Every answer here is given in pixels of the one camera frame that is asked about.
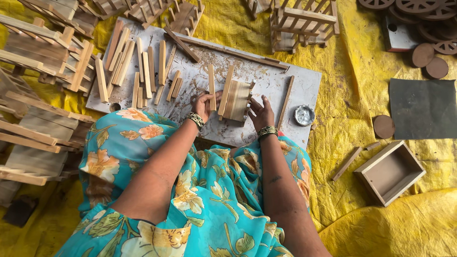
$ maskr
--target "dark sandpaper sheet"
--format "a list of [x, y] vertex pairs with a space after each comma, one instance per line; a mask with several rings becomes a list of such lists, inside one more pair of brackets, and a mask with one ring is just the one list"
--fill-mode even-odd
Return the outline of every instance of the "dark sandpaper sheet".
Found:
[[390, 79], [395, 139], [457, 138], [454, 82]]

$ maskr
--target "floral print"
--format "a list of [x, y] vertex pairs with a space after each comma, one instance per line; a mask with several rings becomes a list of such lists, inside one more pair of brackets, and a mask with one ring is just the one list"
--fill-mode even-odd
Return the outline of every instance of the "floral print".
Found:
[[[167, 219], [159, 224], [110, 208], [177, 128], [164, 117], [133, 108], [110, 113], [90, 128], [80, 164], [83, 219], [56, 256], [292, 256], [282, 246], [284, 231], [263, 213], [258, 141], [238, 149], [233, 158], [224, 147], [196, 151], [192, 146], [172, 188]], [[282, 133], [279, 140], [309, 206], [309, 157]]]

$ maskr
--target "woman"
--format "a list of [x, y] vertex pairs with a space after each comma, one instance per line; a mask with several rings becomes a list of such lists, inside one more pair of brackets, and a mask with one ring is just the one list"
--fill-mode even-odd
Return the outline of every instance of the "woman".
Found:
[[80, 165], [84, 217], [56, 256], [329, 256], [307, 211], [310, 159], [277, 136], [265, 96], [249, 112], [259, 140], [196, 152], [221, 95], [200, 95], [179, 128], [134, 108], [100, 118]]

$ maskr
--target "woman's arm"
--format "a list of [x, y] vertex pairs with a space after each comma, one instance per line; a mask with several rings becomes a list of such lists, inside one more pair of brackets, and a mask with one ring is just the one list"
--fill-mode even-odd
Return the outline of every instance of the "woman's arm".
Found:
[[[216, 93], [217, 101], [221, 95], [221, 91]], [[203, 94], [193, 103], [192, 111], [205, 123], [211, 114], [209, 99], [212, 97]], [[171, 189], [197, 134], [195, 122], [185, 119], [139, 169], [111, 207], [132, 219], [148, 220], [154, 224], [164, 221], [170, 206]]]
[[[275, 125], [274, 113], [265, 96], [264, 107], [251, 99], [249, 112], [256, 131]], [[286, 158], [274, 134], [260, 140], [263, 169], [263, 206], [265, 215], [284, 229], [284, 246], [295, 256], [330, 256], [316, 231]]]

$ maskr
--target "wooden box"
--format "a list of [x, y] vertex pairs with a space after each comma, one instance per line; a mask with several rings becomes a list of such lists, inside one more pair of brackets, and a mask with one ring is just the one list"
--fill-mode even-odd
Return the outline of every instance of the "wooden box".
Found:
[[380, 205], [387, 207], [425, 175], [404, 141], [389, 144], [354, 171]]

